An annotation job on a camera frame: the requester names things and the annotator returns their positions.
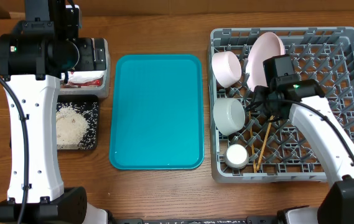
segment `wooden stick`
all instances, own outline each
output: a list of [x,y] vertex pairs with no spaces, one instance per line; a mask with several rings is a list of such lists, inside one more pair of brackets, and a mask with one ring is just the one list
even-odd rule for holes
[[[250,139],[253,137],[253,125],[250,127]],[[251,155],[254,155],[256,153],[254,151],[254,143],[251,144]],[[253,161],[253,168],[254,168],[254,173],[257,173],[257,166],[256,166],[256,159]]]
[[257,170],[259,170],[259,167],[261,166],[261,160],[263,159],[264,149],[265,149],[266,141],[268,139],[269,130],[271,129],[271,125],[272,125],[272,123],[270,122],[268,124],[268,128],[266,130],[266,134],[265,134],[265,138],[264,138],[264,142],[263,142],[263,147],[261,148],[261,153],[260,153],[259,159],[258,159]]

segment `blue tray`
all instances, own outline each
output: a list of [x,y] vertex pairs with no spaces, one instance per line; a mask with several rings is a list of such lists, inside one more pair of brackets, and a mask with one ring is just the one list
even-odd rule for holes
[[109,159],[122,170],[194,169],[204,158],[202,65],[127,55],[116,66]]

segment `brown tabletop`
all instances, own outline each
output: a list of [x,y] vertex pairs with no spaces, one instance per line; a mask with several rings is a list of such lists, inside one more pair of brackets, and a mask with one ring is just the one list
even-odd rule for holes
[[[0,35],[15,20],[0,20]],[[59,152],[66,187],[84,186],[88,201],[116,218],[239,218],[275,215],[279,209],[319,206],[325,183],[218,184],[210,168],[210,109],[207,47],[210,32],[222,27],[353,26],[354,11],[210,14],[195,16],[86,17],[81,37],[103,37],[111,54],[110,96],[101,102],[98,147],[92,152]],[[126,54],[194,54],[202,62],[205,159],[195,170],[120,171],[109,162],[109,138],[116,62]],[[0,85],[0,201],[11,176],[9,112]]]

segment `white mug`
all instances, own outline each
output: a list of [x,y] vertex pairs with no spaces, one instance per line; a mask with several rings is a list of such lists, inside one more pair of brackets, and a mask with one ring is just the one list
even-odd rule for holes
[[239,59],[230,51],[215,53],[212,58],[212,69],[218,83],[225,88],[232,86],[241,77]]
[[237,99],[219,98],[214,102],[213,118],[219,132],[228,136],[245,125],[245,109]]
[[243,146],[233,144],[224,153],[224,161],[228,167],[242,169],[249,162],[249,154]]

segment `gray dish rack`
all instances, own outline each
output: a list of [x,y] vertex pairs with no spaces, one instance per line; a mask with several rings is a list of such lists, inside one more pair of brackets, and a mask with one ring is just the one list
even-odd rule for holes
[[[265,32],[278,35],[291,55],[294,69],[302,80],[315,79],[324,90],[330,107],[340,124],[354,142],[354,28],[353,27],[289,27],[215,29],[210,35],[208,51],[208,87],[210,92],[212,176],[217,182],[277,182],[294,180],[326,181],[325,173],[305,137],[290,121],[272,124],[266,142],[261,168],[254,173],[253,161],[259,157],[267,129],[264,115],[246,114],[241,131],[224,136],[215,126],[212,108],[217,98],[236,98],[245,107],[252,91],[245,73],[248,54],[256,39]],[[229,88],[220,86],[213,74],[214,53],[232,51],[242,65],[241,80]],[[250,158],[244,169],[231,169],[223,153],[231,144],[247,148]],[[254,144],[255,153],[251,153]]]

